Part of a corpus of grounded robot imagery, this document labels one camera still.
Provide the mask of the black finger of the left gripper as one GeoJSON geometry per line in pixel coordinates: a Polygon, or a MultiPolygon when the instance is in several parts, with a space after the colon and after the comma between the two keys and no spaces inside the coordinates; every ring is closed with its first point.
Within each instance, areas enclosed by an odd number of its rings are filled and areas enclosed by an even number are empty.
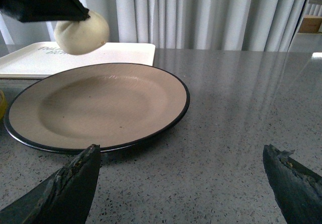
{"type": "Polygon", "coordinates": [[[1,0],[1,14],[22,23],[84,21],[90,17],[79,0],[1,0]]]}

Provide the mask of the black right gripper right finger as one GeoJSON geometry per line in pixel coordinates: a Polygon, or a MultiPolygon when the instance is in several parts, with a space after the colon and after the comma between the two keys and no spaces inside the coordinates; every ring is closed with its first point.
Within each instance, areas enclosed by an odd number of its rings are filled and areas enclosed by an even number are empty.
{"type": "Polygon", "coordinates": [[[275,200],[287,223],[321,223],[321,176],[280,151],[265,145],[263,164],[275,200]]]}

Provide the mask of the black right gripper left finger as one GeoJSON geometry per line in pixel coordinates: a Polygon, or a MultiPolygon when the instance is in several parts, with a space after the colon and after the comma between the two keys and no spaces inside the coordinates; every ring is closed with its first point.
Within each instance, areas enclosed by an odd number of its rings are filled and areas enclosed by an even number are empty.
{"type": "Polygon", "coordinates": [[[1,223],[85,223],[101,164],[91,145],[30,192],[1,210],[1,223]]]}

